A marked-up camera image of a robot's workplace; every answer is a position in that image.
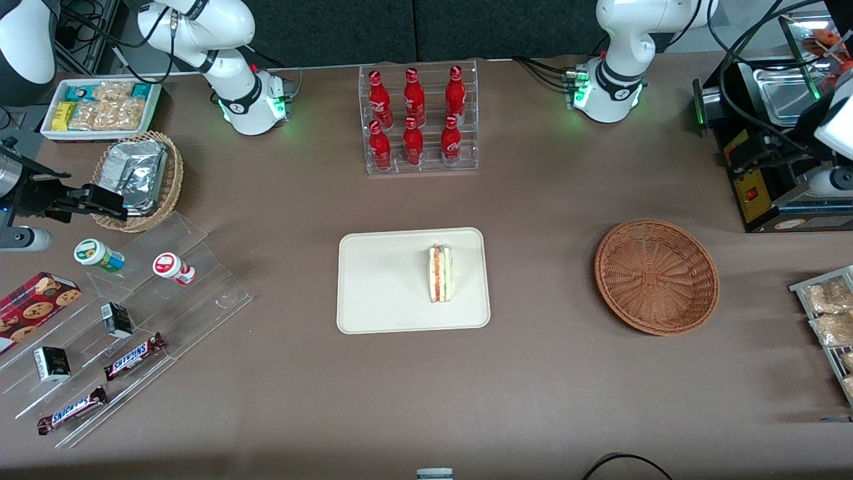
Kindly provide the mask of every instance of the red cookie box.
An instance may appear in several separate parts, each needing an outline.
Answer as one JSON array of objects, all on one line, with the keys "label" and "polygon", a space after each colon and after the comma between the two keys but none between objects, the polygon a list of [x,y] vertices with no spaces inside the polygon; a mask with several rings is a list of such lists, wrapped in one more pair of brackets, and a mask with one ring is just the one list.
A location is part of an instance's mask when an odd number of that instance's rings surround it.
[{"label": "red cookie box", "polygon": [[71,280],[40,272],[0,300],[0,354],[29,337],[41,324],[82,294]]}]

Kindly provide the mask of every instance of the empty wicker basket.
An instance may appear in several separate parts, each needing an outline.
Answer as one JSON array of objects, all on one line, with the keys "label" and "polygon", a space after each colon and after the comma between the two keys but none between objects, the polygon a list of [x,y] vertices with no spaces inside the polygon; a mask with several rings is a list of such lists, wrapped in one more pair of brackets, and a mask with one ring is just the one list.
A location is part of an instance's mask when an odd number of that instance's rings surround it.
[{"label": "empty wicker basket", "polygon": [[[166,160],[165,171],[163,172],[163,182],[160,186],[160,199],[157,210],[148,217],[128,217],[127,221],[116,220],[104,215],[92,215],[98,225],[125,233],[139,233],[154,228],[175,209],[177,198],[181,194],[181,182],[183,181],[183,159],[181,158],[181,152],[177,151],[175,144],[166,135],[159,132],[145,132],[121,139],[119,143],[141,142],[143,140],[157,140],[164,143],[166,148],[169,149],[169,157]],[[101,177],[101,170],[103,169],[104,161],[107,159],[108,151],[104,152],[104,155],[101,156],[101,161],[95,167],[95,174],[92,175],[93,184],[96,184]]]},{"label": "empty wicker basket", "polygon": [[699,328],[720,297],[717,269],[705,248],[661,220],[633,220],[610,230],[595,255],[595,282],[619,318],[660,336]]}]

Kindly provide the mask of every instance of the foil package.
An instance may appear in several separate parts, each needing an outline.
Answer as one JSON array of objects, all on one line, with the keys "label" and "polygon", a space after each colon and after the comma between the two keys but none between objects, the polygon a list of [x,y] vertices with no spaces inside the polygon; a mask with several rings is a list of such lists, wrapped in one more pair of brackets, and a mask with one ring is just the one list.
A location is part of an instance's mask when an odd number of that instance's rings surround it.
[{"label": "foil package", "polygon": [[168,148],[156,140],[115,144],[97,183],[125,199],[129,217],[149,216],[157,210],[168,156]]}]

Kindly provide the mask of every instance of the small black box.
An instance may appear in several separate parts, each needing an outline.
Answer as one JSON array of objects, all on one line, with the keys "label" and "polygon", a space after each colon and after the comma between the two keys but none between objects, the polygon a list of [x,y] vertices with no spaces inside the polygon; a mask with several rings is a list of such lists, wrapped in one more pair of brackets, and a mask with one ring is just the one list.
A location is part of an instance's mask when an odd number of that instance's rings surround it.
[{"label": "small black box", "polygon": [[109,302],[101,305],[101,319],[107,335],[117,338],[127,338],[133,335],[133,324],[127,310],[115,303]]},{"label": "small black box", "polygon": [[32,356],[36,358],[36,370],[42,382],[61,382],[71,377],[68,355],[62,348],[36,348]]}]

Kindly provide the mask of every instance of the red bottle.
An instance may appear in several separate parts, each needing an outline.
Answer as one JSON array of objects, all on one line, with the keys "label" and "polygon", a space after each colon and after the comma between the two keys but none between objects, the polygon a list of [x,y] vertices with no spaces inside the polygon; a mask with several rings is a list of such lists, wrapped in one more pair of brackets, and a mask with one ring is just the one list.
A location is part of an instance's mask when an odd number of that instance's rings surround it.
[{"label": "red bottle", "polygon": [[412,115],[406,117],[403,145],[406,148],[406,161],[414,167],[420,165],[424,153],[424,136],[418,128],[418,120]]},{"label": "red bottle", "polygon": [[444,131],[441,132],[441,162],[445,167],[455,167],[459,163],[459,147],[462,135],[456,128],[456,117],[447,115],[444,119]]},{"label": "red bottle", "polygon": [[376,168],[388,170],[391,168],[391,142],[382,131],[377,120],[370,121],[370,154],[373,156]]},{"label": "red bottle", "polygon": [[406,115],[411,115],[418,120],[418,126],[424,126],[427,122],[427,96],[424,95],[424,87],[418,81],[418,71],[414,68],[406,68],[406,88],[403,90],[403,98],[406,100]]},{"label": "red bottle", "polygon": [[382,84],[382,75],[376,70],[368,73],[370,81],[370,107],[374,111],[374,117],[380,122],[382,128],[388,129],[394,125],[394,114],[391,113],[391,96]]},{"label": "red bottle", "polygon": [[465,84],[462,83],[462,68],[450,67],[450,83],[444,90],[444,100],[447,102],[447,115],[456,117],[456,124],[465,123]]}]

